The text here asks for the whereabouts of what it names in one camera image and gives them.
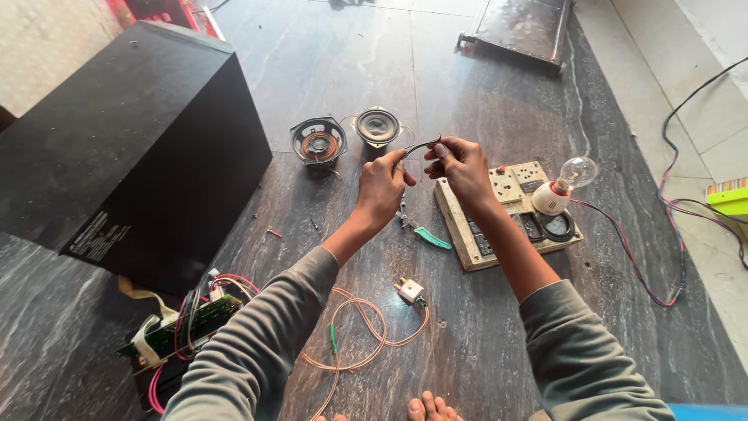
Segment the dark gray floor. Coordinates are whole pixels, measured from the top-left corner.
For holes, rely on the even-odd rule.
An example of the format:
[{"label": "dark gray floor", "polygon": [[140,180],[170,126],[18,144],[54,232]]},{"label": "dark gray floor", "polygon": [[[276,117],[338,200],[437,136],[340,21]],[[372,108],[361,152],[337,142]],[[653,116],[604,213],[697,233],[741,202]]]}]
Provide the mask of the dark gray floor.
[{"label": "dark gray floor", "polygon": [[[558,79],[492,51],[455,54],[456,35],[471,21],[459,15],[470,14],[470,2],[364,4],[232,0],[216,13],[239,52],[276,151],[263,188],[216,266],[262,285],[339,226],[372,154],[349,132],[352,147],[337,164],[340,176],[314,177],[289,153],[287,132],[306,118],[329,112],[342,118],[379,105],[395,112],[420,141],[441,132],[480,142],[492,165],[538,160],[555,176],[566,159],[589,153],[601,175],[578,198],[620,221],[654,290],[666,293],[678,273],[675,237],[576,19],[569,23],[568,68]],[[402,136],[398,145],[412,143],[407,133]],[[407,162],[413,173],[422,174],[424,166],[418,157]],[[433,182],[420,180],[407,189],[410,212],[448,238]],[[585,241],[545,257],[573,280],[655,391],[667,402],[748,404],[748,378],[693,265],[688,262],[687,290],[675,308],[660,309],[637,283],[609,223],[593,211],[571,211]],[[283,239],[263,242],[267,225]],[[121,295],[110,273],[5,234],[0,267],[0,419],[144,417],[129,364],[113,350],[156,309]],[[539,408],[517,303],[500,268],[464,273],[454,251],[428,246],[391,223],[343,268],[338,286],[377,304],[394,339],[420,322],[394,294],[399,276],[426,287],[431,322],[410,345],[385,348],[368,366],[341,373],[325,415],[399,420],[408,399],[425,389],[467,420],[486,414],[521,420]],[[334,297],[331,306],[340,302]],[[341,358],[358,359],[375,340],[352,309],[341,316]],[[329,317],[327,311],[307,347],[322,360]],[[307,419],[331,381],[330,373],[299,360],[281,419]]]}]

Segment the copper coil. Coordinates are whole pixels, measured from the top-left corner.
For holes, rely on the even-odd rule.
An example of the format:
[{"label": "copper coil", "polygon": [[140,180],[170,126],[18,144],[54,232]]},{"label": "copper coil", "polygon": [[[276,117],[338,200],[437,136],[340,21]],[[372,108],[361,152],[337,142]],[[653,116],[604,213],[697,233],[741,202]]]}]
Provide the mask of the copper coil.
[{"label": "copper coil", "polygon": [[[325,152],[319,154],[307,150],[309,142],[311,142],[312,139],[316,139],[319,137],[327,139],[327,141],[330,143],[330,147],[327,148]],[[337,141],[335,136],[332,136],[330,133],[312,132],[307,137],[305,137],[304,140],[301,141],[301,152],[311,160],[326,161],[337,155],[339,149],[338,143],[339,142]]]}]

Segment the speaker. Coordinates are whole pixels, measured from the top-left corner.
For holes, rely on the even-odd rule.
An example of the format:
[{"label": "speaker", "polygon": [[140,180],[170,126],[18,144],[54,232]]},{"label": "speaker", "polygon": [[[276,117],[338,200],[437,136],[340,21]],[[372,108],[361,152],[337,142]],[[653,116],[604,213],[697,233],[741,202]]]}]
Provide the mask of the speaker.
[{"label": "speaker", "polygon": [[291,129],[293,150],[304,165],[329,168],[348,151],[346,132],[332,117],[310,118]]},{"label": "speaker", "polygon": [[367,145],[382,148],[397,139],[402,125],[386,109],[375,106],[357,115],[351,126]]},{"label": "speaker", "polygon": [[0,133],[0,230],[181,297],[271,158],[231,45],[138,21]]}]

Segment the speaker driver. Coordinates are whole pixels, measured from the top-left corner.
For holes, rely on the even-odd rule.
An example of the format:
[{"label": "speaker driver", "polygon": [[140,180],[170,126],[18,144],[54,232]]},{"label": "speaker driver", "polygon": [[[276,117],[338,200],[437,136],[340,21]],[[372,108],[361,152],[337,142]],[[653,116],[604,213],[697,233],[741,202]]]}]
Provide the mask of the speaker driver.
[{"label": "speaker driver", "polygon": [[291,144],[305,165],[332,164],[348,150],[346,132],[330,117],[310,118],[291,129]]},{"label": "speaker driver", "polygon": [[362,112],[351,125],[361,139],[374,148],[385,146],[402,132],[402,126],[397,118],[380,106]]}]

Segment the plug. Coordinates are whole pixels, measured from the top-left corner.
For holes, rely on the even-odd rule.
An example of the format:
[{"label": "plug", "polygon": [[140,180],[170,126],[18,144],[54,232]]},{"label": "plug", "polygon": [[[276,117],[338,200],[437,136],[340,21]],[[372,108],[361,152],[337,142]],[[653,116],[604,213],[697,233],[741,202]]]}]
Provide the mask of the plug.
[{"label": "plug", "polygon": [[398,290],[397,294],[406,304],[412,306],[418,297],[420,297],[423,287],[418,285],[413,279],[400,278],[400,282],[402,282],[402,285],[395,284],[395,288]]}]

